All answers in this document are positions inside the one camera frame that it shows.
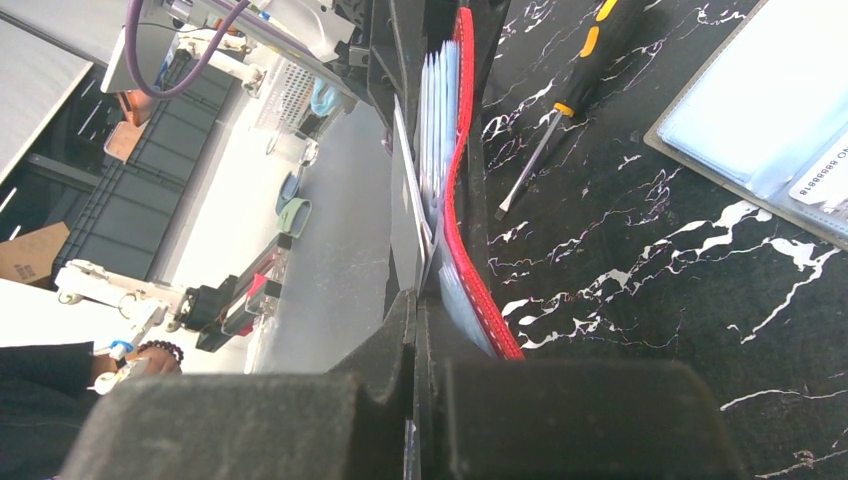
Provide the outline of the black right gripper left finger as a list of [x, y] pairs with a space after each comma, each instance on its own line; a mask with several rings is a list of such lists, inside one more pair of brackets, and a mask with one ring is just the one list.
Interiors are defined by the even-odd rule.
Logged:
[[65, 479], [414, 479], [416, 297], [320, 374], [131, 379], [92, 410]]

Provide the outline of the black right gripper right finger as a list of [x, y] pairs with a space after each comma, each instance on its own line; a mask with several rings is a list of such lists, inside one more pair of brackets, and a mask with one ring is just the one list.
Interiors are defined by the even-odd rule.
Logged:
[[706, 383], [667, 360], [498, 360], [417, 307], [421, 479], [738, 479]]

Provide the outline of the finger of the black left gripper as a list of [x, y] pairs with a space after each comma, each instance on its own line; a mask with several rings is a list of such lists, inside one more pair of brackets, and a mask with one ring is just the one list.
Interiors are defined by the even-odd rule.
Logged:
[[421, 70], [426, 48], [426, 3], [374, 0], [371, 4], [367, 91], [386, 128], [393, 125], [394, 101], [401, 105], [407, 136], [416, 133]]

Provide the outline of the red card holder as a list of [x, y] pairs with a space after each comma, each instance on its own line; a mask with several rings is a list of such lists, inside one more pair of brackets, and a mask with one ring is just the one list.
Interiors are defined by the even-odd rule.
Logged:
[[505, 6], [461, 1], [435, 16], [418, 97], [417, 192], [427, 260], [420, 298], [433, 300], [460, 337], [495, 357], [523, 354], [492, 297], [484, 268], [486, 192], [480, 90]]

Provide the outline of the small white robot arm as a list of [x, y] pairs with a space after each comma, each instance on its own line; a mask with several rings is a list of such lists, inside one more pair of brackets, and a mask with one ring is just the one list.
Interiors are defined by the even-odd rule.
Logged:
[[128, 330], [65, 479], [741, 479], [705, 383], [669, 361], [497, 360], [441, 307], [400, 292], [383, 324], [320, 374], [145, 375], [153, 328], [218, 345], [268, 325], [291, 240], [218, 288], [59, 272], [61, 303], [96, 300]]

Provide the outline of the silver VIP card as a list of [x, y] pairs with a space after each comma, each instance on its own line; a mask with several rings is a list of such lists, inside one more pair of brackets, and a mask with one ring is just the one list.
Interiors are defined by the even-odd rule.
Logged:
[[847, 219], [847, 132], [799, 177], [789, 197], [825, 215]]

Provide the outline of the black yellow screwdriver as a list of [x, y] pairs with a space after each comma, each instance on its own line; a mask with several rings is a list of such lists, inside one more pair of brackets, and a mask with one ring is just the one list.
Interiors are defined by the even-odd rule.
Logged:
[[572, 71], [552, 106], [554, 117], [516, 182], [499, 204], [495, 219], [501, 220], [509, 212], [528, 177], [535, 171], [536, 163], [558, 124], [564, 119], [571, 121], [585, 112], [602, 75], [623, 52], [641, 23], [646, 5], [645, 1], [639, 0], [607, 0], [600, 4], [589, 23]]

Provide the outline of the cardboard box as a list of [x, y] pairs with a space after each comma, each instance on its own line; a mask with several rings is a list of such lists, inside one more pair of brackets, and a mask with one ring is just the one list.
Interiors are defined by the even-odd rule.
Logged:
[[1, 278], [48, 289], [53, 262], [70, 230], [58, 222], [1, 243]]

